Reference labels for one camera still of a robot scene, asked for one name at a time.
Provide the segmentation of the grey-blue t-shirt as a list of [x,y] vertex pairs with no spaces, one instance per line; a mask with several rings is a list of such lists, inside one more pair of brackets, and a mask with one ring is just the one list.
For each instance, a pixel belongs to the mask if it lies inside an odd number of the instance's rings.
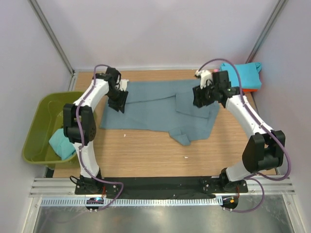
[[220,105],[193,105],[195,79],[158,82],[128,82],[124,113],[105,106],[101,129],[131,129],[168,132],[183,146],[208,139]]

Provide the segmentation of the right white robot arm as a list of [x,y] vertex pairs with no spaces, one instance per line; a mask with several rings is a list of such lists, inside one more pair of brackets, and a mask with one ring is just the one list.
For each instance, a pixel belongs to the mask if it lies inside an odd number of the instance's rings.
[[198,70],[195,77],[200,79],[200,84],[192,89],[194,106],[201,108],[220,103],[240,123],[248,137],[242,160],[221,171],[220,189],[230,192],[244,178],[280,167],[284,160],[285,134],[273,130],[258,116],[242,89],[232,87],[228,72]]

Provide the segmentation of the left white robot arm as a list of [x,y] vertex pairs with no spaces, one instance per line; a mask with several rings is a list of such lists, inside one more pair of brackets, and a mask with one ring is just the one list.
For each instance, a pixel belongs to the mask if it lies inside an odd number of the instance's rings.
[[126,88],[127,81],[122,81],[121,73],[116,68],[97,65],[87,90],[74,103],[63,107],[64,135],[73,144],[80,164],[80,178],[76,186],[87,188],[92,194],[100,193],[104,184],[93,145],[97,131],[94,111],[100,100],[107,96],[108,106],[124,113],[128,96]]

